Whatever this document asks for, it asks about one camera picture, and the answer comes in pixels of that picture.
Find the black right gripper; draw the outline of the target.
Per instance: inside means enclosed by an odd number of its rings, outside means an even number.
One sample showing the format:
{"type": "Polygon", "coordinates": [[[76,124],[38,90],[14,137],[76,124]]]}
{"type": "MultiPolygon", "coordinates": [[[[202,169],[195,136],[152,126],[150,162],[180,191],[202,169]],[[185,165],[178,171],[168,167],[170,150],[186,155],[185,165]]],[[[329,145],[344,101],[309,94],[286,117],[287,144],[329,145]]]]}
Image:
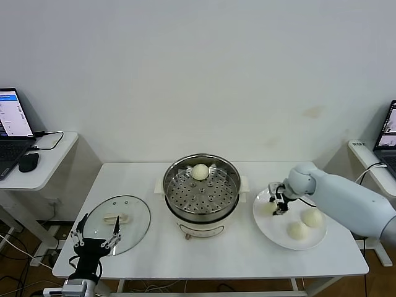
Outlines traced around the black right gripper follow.
{"type": "Polygon", "coordinates": [[[276,204],[276,209],[272,212],[272,215],[283,215],[288,211],[290,199],[285,195],[285,190],[285,185],[279,184],[275,188],[275,194],[270,196],[269,202],[276,204]]]}

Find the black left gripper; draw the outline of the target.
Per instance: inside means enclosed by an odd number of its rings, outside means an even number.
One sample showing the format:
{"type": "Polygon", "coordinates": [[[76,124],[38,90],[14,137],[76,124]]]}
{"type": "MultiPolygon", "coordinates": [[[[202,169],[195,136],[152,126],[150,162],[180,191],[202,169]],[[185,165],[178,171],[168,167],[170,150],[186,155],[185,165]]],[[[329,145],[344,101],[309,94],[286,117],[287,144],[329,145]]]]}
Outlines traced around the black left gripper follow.
{"type": "Polygon", "coordinates": [[[83,237],[85,222],[88,213],[78,222],[76,229],[70,232],[74,243],[74,252],[78,258],[77,267],[73,273],[74,278],[100,278],[103,267],[100,259],[110,253],[121,240],[119,216],[114,223],[113,235],[110,239],[95,239],[83,237]]]}

